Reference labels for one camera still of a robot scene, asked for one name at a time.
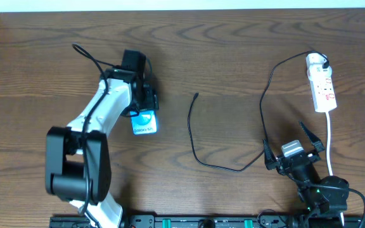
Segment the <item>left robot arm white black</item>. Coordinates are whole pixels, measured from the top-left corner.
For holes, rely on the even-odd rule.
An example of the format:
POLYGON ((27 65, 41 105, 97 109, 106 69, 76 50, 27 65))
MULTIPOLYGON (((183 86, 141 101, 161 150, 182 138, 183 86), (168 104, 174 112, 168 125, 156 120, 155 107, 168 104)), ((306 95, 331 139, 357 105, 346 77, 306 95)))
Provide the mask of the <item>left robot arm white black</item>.
POLYGON ((46 136, 45 187, 78 209, 74 217, 51 217, 50 227, 124 227, 124 209, 110 193, 108 138, 119 117, 130 118, 134 135, 157 132, 156 90, 149 59, 126 49, 120 65, 101 69, 98 90, 66 127, 46 136))

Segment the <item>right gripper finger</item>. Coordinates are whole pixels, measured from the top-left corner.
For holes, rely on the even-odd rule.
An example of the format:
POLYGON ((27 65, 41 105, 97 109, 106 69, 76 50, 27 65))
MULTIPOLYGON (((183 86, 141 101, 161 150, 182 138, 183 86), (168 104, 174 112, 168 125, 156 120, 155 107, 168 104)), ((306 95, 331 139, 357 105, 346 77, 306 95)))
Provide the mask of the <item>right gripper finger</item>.
POLYGON ((278 161, 274 155, 274 153, 271 150, 271 147, 269 143, 267 142, 267 139, 263 140, 263 146, 264 146, 264 163, 268 170, 272 170, 278 167, 278 161))
POLYGON ((308 137, 309 141, 313 145, 315 151, 317 153, 324 151, 324 145, 322 143, 322 140, 320 140, 318 136, 316 136, 313 132, 311 132, 303 122, 299 121, 299 124, 302 130, 305 132, 306 136, 308 137))

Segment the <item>blue Galaxy smartphone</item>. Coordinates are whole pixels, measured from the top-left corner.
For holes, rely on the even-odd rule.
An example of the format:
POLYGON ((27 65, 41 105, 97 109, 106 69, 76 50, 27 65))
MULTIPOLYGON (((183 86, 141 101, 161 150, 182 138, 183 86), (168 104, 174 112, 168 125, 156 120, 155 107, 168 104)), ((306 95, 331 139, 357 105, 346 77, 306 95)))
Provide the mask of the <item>blue Galaxy smartphone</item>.
POLYGON ((154 110, 142 111, 139 115, 131 117, 133 134, 155 134, 157 132, 157 117, 154 110))

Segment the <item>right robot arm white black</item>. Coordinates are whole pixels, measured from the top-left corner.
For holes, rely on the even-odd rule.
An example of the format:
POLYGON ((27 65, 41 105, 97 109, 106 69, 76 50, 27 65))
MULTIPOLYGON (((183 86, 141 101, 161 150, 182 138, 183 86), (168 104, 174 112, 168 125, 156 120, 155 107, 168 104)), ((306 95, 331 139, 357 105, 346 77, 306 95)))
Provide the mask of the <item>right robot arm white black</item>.
POLYGON ((322 141, 303 123, 302 130, 310 140, 313 150, 306 152, 298 140, 281 147, 282 155, 276 157, 267 139, 263 140, 264 163, 269 170, 275 169, 297 185, 300 199, 307 205, 308 213, 293 219, 293 227, 310 227, 309 219, 333 219, 340 226, 340 214, 347 209, 349 183, 340 177, 329 175, 320 178, 314 163, 325 150, 322 141))

